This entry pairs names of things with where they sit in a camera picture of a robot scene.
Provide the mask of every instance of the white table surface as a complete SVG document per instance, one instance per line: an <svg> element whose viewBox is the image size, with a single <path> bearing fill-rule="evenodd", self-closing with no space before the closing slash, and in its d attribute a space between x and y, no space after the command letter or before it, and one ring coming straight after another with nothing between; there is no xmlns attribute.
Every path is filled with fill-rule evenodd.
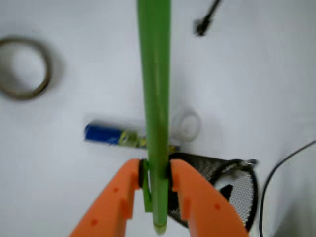
<svg viewBox="0 0 316 237"><path fill-rule="evenodd" d="M194 108L202 130L184 151L258 159L262 185L316 138L316 2L225 0L198 38L193 21L210 3L172 1L170 116ZM1 0L0 37L8 34L48 45L54 78L34 100L0 94L0 236L65 237L125 161L146 157L83 141L92 120L145 125L136 1ZM293 236L315 235L315 155L304 152L271 184L265 236L294 228L282 224L288 216L304 226L294 221ZM140 191L126 236L156 236ZM189 233L170 219L166 236Z"/></svg>

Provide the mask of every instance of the green plastic tube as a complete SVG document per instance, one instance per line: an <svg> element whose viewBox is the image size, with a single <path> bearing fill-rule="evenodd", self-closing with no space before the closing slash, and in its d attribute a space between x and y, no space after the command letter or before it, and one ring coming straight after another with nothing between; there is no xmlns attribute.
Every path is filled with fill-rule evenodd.
<svg viewBox="0 0 316 237"><path fill-rule="evenodd" d="M153 222L160 235L168 208L170 10L170 0L138 0Z"/></svg>

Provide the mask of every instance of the black cable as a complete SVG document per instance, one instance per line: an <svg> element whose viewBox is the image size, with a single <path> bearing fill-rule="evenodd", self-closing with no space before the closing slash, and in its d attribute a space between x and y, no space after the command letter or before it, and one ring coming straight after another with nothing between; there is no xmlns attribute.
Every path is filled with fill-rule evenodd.
<svg viewBox="0 0 316 237"><path fill-rule="evenodd" d="M211 6L210 10L208 11L207 15L202 18L202 20L199 20L196 27L196 34L198 36L204 36L208 26L212 23L212 16L214 15L214 12L219 6L219 3L221 0L215 0L213 5Z"/></svg>
<svg viewBox="0 0 316 237"><path fill-rule="evenodd" d="M263 237L262 234L262 217L263 217L263 204L264 204L264 200L265 200L265 194L267 191L267 187L268 184L272 178L272 176L274 175L274 173L276 172L276 170L283 165L286 161L288 161L289 159L291 159L292 157L294 157L295 155L297 155L298 153L300 153L301 151L305 150L306 148L314 145L316 143L316 140L310 142L309 144L303 146L302 148L298 149L297 151L293 152L292 154L290 154L289 156L287 156L286 158L284 158L283 160L281 160L274 168L273 170L270 172L270 174L268 175L268 178L263 186L263 191L262 191L262 196L261 196L261 202L260 202L260 215L259 215L259 234L260 237Z"/></svg>

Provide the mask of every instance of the orange robotic gripper finger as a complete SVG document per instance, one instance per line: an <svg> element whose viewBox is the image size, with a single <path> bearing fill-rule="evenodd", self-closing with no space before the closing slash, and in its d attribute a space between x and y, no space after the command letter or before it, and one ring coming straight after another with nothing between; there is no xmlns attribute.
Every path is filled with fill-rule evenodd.
<svg viewBox="0 0 316 237"><path fill-rule="evenodd" d="M124 237L139 189L139 159L131 159L115 174L70 237Z"/></svg>
<svg viewBox="0 0 316 237"><path fill-rule="evenodd" d="M171 160L172 189L178 192L181 217L191 237L247 237L234 208L192 166Z"/></svg>

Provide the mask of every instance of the roll of tape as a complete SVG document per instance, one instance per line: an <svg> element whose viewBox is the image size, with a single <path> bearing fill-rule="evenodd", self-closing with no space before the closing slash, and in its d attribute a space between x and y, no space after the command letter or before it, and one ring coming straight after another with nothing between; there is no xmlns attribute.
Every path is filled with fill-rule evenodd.
<svg viewBox="0 0 316 237"><path fill-rule="evenodd" d="M9 46L10 44L20 44L22 46L33 48L34 50L39 52L41 58L43 59L45 63L45 67L46 67L45 75L40 85L37 86L35 89L30 89L27 91L19 91L19 90L15 90L8 87L7 85L5 85L5 83L3 83L3 81L1 81L1 71L0 71L0 90L14 99L18 99L18 100L32 99L38 96L39 94L41 94L41 92L45 90L45 88L48 86L51 80L52 65L51 65L51 60L49 58L48 51L42 44L29 38L12 36L12 37L5 37L5 38L0 39L0 49L2 47Z"/></svg>

